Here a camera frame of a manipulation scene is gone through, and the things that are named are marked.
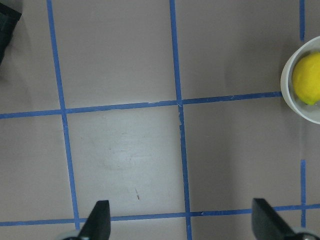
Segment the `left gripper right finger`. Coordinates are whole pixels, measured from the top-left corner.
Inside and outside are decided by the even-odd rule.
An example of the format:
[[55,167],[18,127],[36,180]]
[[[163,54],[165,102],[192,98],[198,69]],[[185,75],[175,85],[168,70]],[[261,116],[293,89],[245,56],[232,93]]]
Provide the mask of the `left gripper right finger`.
[[303,228],[292,228],[264,198],[253,198],[251,228],[256,240],[318,240],[316,233]]

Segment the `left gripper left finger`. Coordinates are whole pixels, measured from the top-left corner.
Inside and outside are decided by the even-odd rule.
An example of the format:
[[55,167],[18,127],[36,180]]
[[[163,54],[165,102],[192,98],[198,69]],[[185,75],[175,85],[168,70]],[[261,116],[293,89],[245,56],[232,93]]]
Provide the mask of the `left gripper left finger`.
[[57,240],[108,240],[111,235],[111,214],[108,200],[99,200],[80,230],[59,234]]

